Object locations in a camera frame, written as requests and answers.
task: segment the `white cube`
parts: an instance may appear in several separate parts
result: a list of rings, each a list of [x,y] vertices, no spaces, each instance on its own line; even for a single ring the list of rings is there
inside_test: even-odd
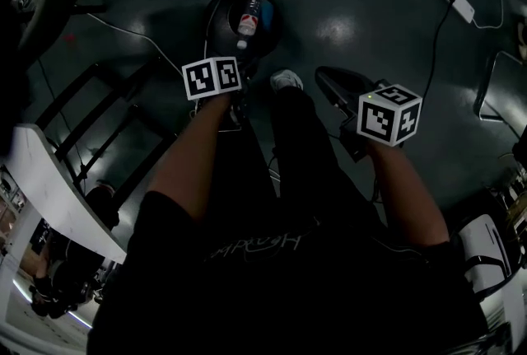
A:
[[[235,57],[207,58],[184,65],[181,69],[189,100],[241,89]]]
[[[359,98],[357,133],[391,147],[417,132],[422,98],[409,89],[388,86]]]

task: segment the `person in black clothing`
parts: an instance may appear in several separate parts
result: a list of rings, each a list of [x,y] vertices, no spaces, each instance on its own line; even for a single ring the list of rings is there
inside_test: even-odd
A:
[[[119,214],[110,208],[113,194],[109,185],[100,182],[86,196],[88,205],[110,230],[119,224]],[[35,285],[30,287],[33,311],[56,319],[89,302],[104,260],[104,256],[52,231],[33,277]]]
[[[212,98],[157,168],[88,353],[435,353],[485,333],[402,150],[367,143],[388,229],[339,168],[300,78],[271,83],[280,198],[249,125],[218,134],[231,98]]]

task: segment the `fluorescent light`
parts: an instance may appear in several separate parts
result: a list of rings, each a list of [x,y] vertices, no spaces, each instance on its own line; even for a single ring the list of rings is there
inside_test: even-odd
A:
[[[13,284],[16,286],[16,289],[18,289],[18,291],[22,294],[22,296],[26,299],[26,301],[28,301],[29,303],[31,303],[31,298],[29,296],[29,294],[18,284],[18,282],[13,279]],[[73,317],[74,319],[76,319],[79,323],[83,323],[88,329],[91,329],[91,324],[85,322],[81,317],[79,317],[78,315],[75,315],[73,314],[72,312],[68,312],[68,314]]]

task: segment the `power strip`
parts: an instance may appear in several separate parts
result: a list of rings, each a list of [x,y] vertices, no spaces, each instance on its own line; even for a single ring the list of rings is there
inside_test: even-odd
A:
[[[463,17],[469,24],[474,18],[474,8],[469,4],[467,0],[454,0],[452,7]]]

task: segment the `plastic bottle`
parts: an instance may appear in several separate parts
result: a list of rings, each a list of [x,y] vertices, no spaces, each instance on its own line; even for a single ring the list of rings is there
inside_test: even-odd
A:
[[[239,50],[247,49],[247,42],[256,32],[261,7],[262,3],[260,0],[249,0],[247,2],[244,13],[240,18],[240,24],[238,25],[240,40],[238,40],[236,46]]]

